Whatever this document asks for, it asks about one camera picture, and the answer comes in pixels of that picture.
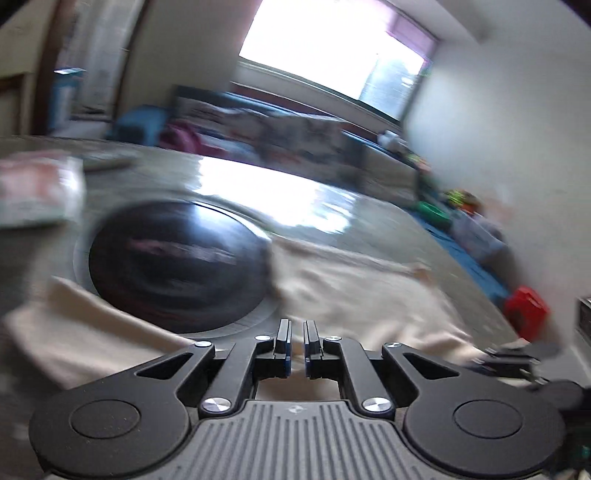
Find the silver screw head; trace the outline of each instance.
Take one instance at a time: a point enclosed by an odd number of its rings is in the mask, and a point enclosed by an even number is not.
[[[392,402],[383,397],[372,397],[364,400],[361,404],[367,411],[381,412],[389,410],[392,407]]]
[[[211,413],[220,413],[229,410],[231,406],[232,402],[222,397],[206,398],[201,403],[201,407]]]

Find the cloth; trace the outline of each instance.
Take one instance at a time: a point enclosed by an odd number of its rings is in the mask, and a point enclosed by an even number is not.
[[[336,383],[303,372],[303,322],[321,336],[357,339],[366,349],[398,341],[448,361],[481,354],[423,265],[400,265],[275,236],[272,281],[293,321],[293,374],[261,382],[257,398],[332,400]],[[45,297],[5,318],[16,343],[65,388],[102,378],[191,340],[123,313],[71,281],[54,278]]]

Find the pillow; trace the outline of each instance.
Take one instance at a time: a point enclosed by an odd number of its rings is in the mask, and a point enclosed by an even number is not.
[[[261,155],[265,166],[308,179],[352,188],[343,160],[343,121],[322,115],[277,114],[264,120]]]
[[[267,116],[264,113],[254,110],[245,108],[230,110],[224,119],[228,138],[256,147],[265,128],[265,118]]]
[[[323,183],[335,184],[339,180],[339,164],[312,162],[288,148],[273,145],[265,149],[265,166]]]
[[[178,118],[189,120],[205,133],[212,135],[226,136],[228,128],[225,119],[230,111],[231,109],[221,108],[200,100],[177,99]]]
[[[399,207],[412,207],[417,202],[417,171],[367,145],[359,190]]]

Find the bright window light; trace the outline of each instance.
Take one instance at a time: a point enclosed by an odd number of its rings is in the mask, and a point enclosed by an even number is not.
[[[241,57],[399,117],[425,60],[388,33],[380,0],[263,0]]]

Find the window frame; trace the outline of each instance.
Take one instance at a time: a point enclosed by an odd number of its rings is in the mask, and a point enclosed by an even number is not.
[[[418,23],[415,19],[413,19],[412,17],[410,17],[409,15],[407,15],[405,12],[403,12],[402,10],[400,10],[399,8],[395,7],[392,3],[390,3],[388,0],[379,0],[384,4],[387,4],[390,8],[392,8],[392,10],[394,12],[396,12],[398,15],[402,15],[403,17],[405,17],[407,20],[409,20],[410,22],[412,22],[415,27],[420,28],[421,30],[423,30],[427,35],[429,35],[432,39],[433,39],[433,47],[431,48],[431,50],[428,52],[428,60],[426,60],[426,63],[423,64],[423,66],[421,67],[421,70],[419,70],[419,72],[417,73],[417,81],[413,84],[413,88],[412,91],[410,92],[410,95],[408,96],[408,99],[406,101],[406,103],[404,104],[404,107],[402,109],[402,113],[400,115],[400,119],[394,118],[393,116],[388,115],[385,112],[382,112],[381,110],[378,110],[377,108],[371,106],[368,103],[362,102],[361,100],[357,100],[353,97],[350,97],[348,95],[345,95],[344,93],[340,93],[336,90],[333,90],[330,87],[327,87],[325,85],[321,85],[319,83],[316,83],[312,80],[309,80],[305,77],[300,77],[299,75],[296,75],[295,73],[290,73],[290,72],[286,72],[285,70],[281,70],[278,68],[275,68],[271,65],[267,65],[265,63],[259,63],[257,61],[254,60],[250,60],[244,57],[241,57],[240,55],[238,56],[238,60],[241,63],[245,63],[247,65],[250,66],[254,66],[257,69],[260,70],[269,70],[270,72],[273,73],[277,73],[280,75],[283,75],[285,77],[291,78],[293,80],[297,80],[299,82],[305,83],[311,87],[316,88],[317,90],[322,90],[326,93],[329,93],[331,95],[335,95],[337,97],[340,97],[343,100],[346,100],[348,102],[351,102],[353,104],[355,104],[356,106],[380,117],[383,118],[384,120],[386,120],[387,122],[394,124],[396,127],[401,128],[402,124],[405,121],[405,118],[407,117],[409,111],[410,111],[410,106],[411,104],[414,102],[414,99],[417,97],[417,92],[420,88],[420,86],[423,84],[423,79],[428,76],[427,73],[429,71],[429,69],[431,68],[431,65],[433,64],[432,61],[432,57],[434,55],[434,53],[436,52],[439,44],[440,44],[440,39],[437,38],[435,35],[433,35],[431,33],[431,31],[429,31],[428,29],[426,29],[425,27],[423,27],[420,23]]]

